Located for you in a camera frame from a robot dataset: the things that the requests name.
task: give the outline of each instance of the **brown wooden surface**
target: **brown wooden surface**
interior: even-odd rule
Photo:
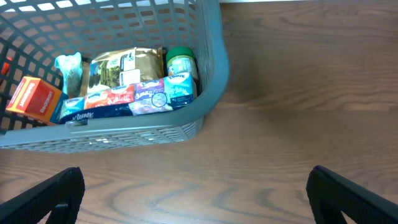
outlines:
[[[0,200],[80,166],[79,223],[313,223],[320,164],[398,202],[398,2],[222,5],[231,81],[178,144],[0,151]]]

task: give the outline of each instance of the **perforated plastic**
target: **perforated plastic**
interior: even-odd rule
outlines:
[[[217,0],[0,0],[0,68],[10,64],[9,74],[0,75],[0,146],[72,153],[193,138],[228,82],[222,35]],[[58,55],[180,45],[195,52],[201,94],[178,111],[57,126],[5,111],[23,76],[60,88]]]

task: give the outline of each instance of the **cardboard box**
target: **cardboard box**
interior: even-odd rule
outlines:
[[[49,125],[58,124],[64,100],[68,95],[33,77],[23,77],[6,110],[20,113]]]

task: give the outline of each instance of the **teal plastic package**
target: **teal plastic package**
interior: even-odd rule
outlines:
[[[188,72],[165,77],[164,83],[173,110],[187,106],[196,98],[196,85]]]
[[[81,54],[77,52],[74,55],[60,55],[55,59],[54,67],[61,70],[63,75],[62,92],[71,98],[78,97],[83,74]]]
[[[85,107],[85,97],[76,97],[65,100],[62,105],[60,119],[64,116],[82,111]]]

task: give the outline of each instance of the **green bottle cap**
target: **green bottle cap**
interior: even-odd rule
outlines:
[[[174,58],[175,56],[178,55],[188,55],[191,58],[195,59],[195,54],[193,54],[193,51],[189,47],[174,47],[171,49],[169,52],[167,52],[166,55],[166,62],[168,63],[171,58]]]

